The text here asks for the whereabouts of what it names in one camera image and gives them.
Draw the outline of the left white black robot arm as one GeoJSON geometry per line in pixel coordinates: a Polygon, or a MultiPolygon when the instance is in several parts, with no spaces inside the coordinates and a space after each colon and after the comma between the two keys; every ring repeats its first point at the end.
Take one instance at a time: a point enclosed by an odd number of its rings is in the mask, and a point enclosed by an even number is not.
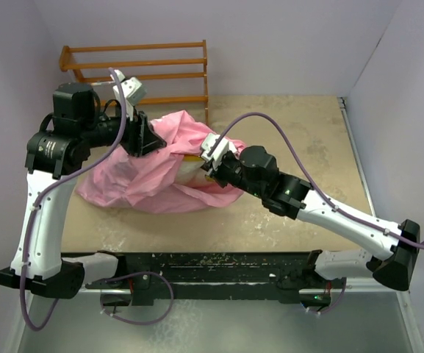
{"type": "Polygon", "coordinates": [[[93,148],[118,146],[133,157],[164,148],[147,115],[136,110],[145,95],[132,77],[114,86],[115,116],[106,115],[93,86],[71,82],[53,93],[53,111],[26,146],[28,196],[18,249],[0,270],[0,285],[50,299],[71,299],[86,284],[102,279],[111,288],[125,285],[121,256],[97,252],[63,258],[61,240],[68,204],[83,163],[93,148]]]}

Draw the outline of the pink pillowcase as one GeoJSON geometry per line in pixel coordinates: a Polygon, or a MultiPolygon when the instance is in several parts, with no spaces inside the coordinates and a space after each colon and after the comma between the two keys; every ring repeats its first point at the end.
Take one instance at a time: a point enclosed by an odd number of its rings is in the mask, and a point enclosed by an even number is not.
{"type": "Polygon", "coordinates": [[[81,180],[76,193],[97,207],[132,208],[146,213],[188,213],[208,207],[228,207],[243,192],[216,182],[189,188],[174,182],[184,155],[199,157],[201,143],[212,133],[187,111],[152,120],[167,146],[144,157],[132,157],[119,146],[81,180]]]}

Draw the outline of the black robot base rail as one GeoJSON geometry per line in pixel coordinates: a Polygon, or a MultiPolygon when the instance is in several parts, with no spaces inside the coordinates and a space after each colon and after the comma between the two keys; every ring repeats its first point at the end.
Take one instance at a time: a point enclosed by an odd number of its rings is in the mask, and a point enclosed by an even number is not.
{"type": "Polygon", "coordinates": [[[315,272],[313,252],[130,252],[121,257],[115,281],[90,290],[119,295],[134,306],[156,299],[271,300],[329,306],[343,280],[315,272]]]}

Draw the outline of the yellow white pillow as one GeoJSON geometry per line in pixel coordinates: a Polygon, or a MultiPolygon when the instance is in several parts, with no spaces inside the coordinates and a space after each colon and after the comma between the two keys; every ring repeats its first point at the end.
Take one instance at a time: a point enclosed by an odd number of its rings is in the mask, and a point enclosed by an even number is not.
{"type": "Polygon", "coordinates": [[[204,161],[197,156],[184,155],[174,182],[189,188],[201,188],[212,185],[215,181],[201,168],[204,161]]]}

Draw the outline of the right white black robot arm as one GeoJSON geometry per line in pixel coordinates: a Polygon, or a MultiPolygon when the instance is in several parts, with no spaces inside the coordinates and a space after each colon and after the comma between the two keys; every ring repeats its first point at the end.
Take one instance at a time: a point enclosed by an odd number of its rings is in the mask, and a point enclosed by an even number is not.
{"type": "Polygon", "coordinates": [[[372,277],[399,291],[409,289],[417,261],[420,226],[410,220],[385,221],[318,193],[314,185],[279,170],[262,146],[238,151],[223,140],[202,143],[204,170],[219,186],[231,185],[260,199],[271,213],[314,224],[359,245],[352,251],[314,251],[303,270],[304,282],[319,288],[328,280],[372,277]]]}

